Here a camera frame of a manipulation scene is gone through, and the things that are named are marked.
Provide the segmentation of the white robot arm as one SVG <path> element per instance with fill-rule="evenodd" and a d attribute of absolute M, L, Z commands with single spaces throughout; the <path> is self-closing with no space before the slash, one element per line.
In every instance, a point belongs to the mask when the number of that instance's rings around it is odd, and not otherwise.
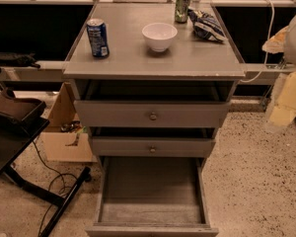
<path fill-rule="evenodd" d="M 282 52 L 286 61 L 296 65 L 296 15 L 288 26 L 282 28 L 262 45 L 262 50 L 272 54 Z"/>

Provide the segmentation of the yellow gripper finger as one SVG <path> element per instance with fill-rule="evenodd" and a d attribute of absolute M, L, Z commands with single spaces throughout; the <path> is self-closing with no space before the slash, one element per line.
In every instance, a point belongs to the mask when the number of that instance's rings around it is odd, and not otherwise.
<path fill-rule="evenodd" d="M 262 46 L 262 50 L 268 53 L 276 54 L 284 49 L 284 42 L 288 27 L 282 28 L 274 36 L 268 39 Z"/>

